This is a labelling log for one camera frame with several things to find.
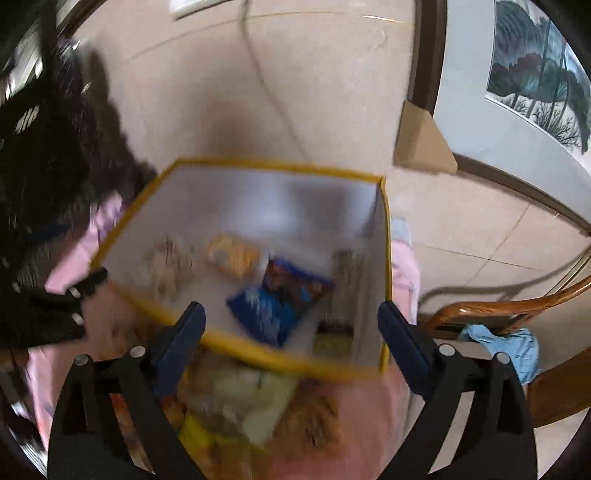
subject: light blue fabric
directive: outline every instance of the light blue fabric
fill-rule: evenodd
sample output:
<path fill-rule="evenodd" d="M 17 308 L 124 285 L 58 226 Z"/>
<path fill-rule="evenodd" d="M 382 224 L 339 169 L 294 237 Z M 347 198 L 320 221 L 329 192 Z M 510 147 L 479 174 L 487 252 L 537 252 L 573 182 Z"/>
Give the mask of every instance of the light blue fabric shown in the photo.
<path fill-rule="evenodd" d="M 506 337 L 499 337 L 493 335 L 484 325 L 466 325 L 457 336 L 457 340 L 481 343 L 491 355 L 505 352 L 511 357 L 522 385 L 530 383 L 540 372 L 540 344 L 527 328 L 519 329 Z"/>

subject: wooden chair arm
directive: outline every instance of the wooden chair arm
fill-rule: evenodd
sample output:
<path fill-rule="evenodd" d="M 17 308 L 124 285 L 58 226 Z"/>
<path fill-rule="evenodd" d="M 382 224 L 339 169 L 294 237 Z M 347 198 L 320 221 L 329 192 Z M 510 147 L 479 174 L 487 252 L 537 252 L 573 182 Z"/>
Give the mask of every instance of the wooden chair arm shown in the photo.
<path fill-rule="evenodd" d="M 560 290 L 552 295 L 530 300 L 517 301 L 460 301 L 447 305 L 435 312 L 433 317 L 423 324 L 423 329 L 433 335 L 440 325 L 458 317 L 500 317 L 526 314 L 523 319 L 506 327 L 502 333 L 509 333 L 519 328 L 524 322 L 535 315 L 565 301 L 569 301 L 591 288 L 591 275 L 571 287 Z"/>

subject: landscape painting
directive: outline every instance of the landscape painting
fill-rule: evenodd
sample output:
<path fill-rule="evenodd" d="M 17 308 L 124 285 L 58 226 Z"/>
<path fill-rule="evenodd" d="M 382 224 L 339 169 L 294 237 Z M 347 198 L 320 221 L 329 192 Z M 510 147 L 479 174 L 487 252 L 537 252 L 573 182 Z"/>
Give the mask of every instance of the landscape painting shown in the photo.
<path fill-rule="evenodd" d="M 584 166 L 591 84 L 573 50 L 530 0 L 496 0 L 495 46 L 486 97 L 554 137 Z"/>

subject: silver bolt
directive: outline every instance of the silver bolt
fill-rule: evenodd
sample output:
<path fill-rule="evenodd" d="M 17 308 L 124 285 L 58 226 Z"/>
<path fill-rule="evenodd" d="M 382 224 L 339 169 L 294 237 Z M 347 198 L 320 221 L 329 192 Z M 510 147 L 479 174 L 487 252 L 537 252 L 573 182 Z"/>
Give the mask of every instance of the silver bolt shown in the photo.
<path fill-rule="evenodd" d="M 141 356 L 144 356 L 146 353 L 146 348 L 141 346 L 141 345 L 137 345 L 134 346 L 130 351 L 129 354 L 133 357 L 133 358 L 139 358 Z"/>
<path fill-rule="evenodd" d="M 77 325 L 84 325 L 84 318 L 82 318 L 79 313 L 72 313 L 72 320 L 74 320 Z"/>
<path fill-rule="evenodd" d="M 76 287 L 72 287 L 70 293 L 75 299 L 79 299 L 82 296 Z"/>
<path fill-rule="evenodd" d="M 504 365 L 509 365 L 511 362 L 511 357 L 509 357 L 509 355 L 507 355 L 505 352 L 496 354 L 496 359 Z"/>
<path fill-rule="evenodd" d="M 88 355 L 77 355 L 74 363 L 79 367 L 86 365 L 88 363 Z"/>
<path fill-rule="evenodd" d="M 439 345 L 439 353 L 444 356 L 454 356 L 454 354 L 456 353 L 456 349 L 448 343 L 444 343 L 442 345 Z"/>

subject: wooden chair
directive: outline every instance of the wooden chair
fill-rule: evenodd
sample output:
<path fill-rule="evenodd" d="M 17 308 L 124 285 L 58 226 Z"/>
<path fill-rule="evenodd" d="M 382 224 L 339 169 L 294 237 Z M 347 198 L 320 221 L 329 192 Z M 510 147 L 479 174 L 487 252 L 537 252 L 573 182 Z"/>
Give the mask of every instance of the wooden chair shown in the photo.
<path fill-rule="evenodd" d="M 495 333 L 506 335 L 539 313 L 581 295 L 591 288 L 591 275 L 551 295 L 519 301 L 461 301 L 438 310 L 421 324 L 432 336 L 438 327 L 458 318 L 509 317 Z M 565 419 L 591 406 L 591 348 L 542 374 L 528 385 L 527 402 L 534 427 Z"/>

